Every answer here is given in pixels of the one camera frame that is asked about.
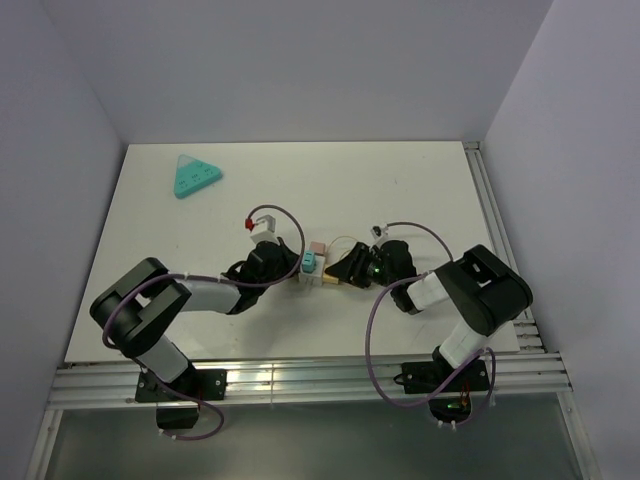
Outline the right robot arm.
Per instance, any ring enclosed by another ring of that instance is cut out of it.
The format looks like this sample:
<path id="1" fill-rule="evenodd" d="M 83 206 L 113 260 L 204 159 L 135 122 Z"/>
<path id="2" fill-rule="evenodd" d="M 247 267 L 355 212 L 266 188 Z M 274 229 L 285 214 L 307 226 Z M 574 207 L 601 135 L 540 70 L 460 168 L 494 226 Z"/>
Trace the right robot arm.
<path id="1" fill-rule="evenodd" d="M 441 422 L 468 420 L 472 394 L 492 394 L 496 358 L 490 340 L 533 302 L 527 282 L 483 245 L 420 273 L 406 242 L 359 242 L 326 272 L 360 289 L 382 287 L 383 297 L 421 320 L 449 315 L 451 331 L 438 338 L 430 359 L 402 363 L 393 378 Z"/>

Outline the white cube socket adapter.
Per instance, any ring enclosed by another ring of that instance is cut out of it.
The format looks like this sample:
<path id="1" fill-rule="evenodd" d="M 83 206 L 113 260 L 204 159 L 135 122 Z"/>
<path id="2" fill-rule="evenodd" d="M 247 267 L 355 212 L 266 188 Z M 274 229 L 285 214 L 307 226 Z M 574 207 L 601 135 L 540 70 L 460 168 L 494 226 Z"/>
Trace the white cube socket adapter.
<path id="1" fill-rule="evenodd" d="M 324 271 L 326 266 L 326 258 L 324 256 L 315 256 L 315 267 L 311 273 L 303 270 L 299 271 L 298 281 L 302 285 L 308 287 L 320 287 L 324 284 Z"/>

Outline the brown cube charger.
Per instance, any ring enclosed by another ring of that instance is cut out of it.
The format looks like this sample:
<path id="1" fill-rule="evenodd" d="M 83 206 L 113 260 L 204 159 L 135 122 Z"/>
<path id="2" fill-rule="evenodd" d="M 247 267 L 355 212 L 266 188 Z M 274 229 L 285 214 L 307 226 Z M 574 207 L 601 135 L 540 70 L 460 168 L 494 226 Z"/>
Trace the brown cube charger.
<path id="1" fill-rule="evenodd" d="M 325 256 L 327 246 L 323 242 L 311 241 L 309 244 L 309 250 L 318 256 Z"/>

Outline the yellow charger with cable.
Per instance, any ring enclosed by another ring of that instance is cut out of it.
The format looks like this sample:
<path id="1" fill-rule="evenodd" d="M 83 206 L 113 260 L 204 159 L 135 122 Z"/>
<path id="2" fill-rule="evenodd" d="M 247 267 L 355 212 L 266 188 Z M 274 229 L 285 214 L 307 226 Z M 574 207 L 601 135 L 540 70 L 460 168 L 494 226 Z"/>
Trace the yellow charger with cable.
<path id="1" fill-rule="evenodd" d="M 337 277 L 326 273 L 323 274 L 323 282 L 331 285 L 339 285 L 341 283 Z"/>

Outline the teal USB charger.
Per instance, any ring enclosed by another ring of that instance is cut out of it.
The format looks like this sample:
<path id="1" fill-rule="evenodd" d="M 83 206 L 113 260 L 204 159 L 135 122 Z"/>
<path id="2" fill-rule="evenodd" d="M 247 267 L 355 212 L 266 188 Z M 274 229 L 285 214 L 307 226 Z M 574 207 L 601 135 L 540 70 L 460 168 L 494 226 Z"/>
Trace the teal USB charger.
<path id="1" fill-rule="evenodd" d="M 311 275 L 318 269 L 318 255 L 311 250 L 306 250 L 302 256 L 300 270 L 306 275 Z"/>

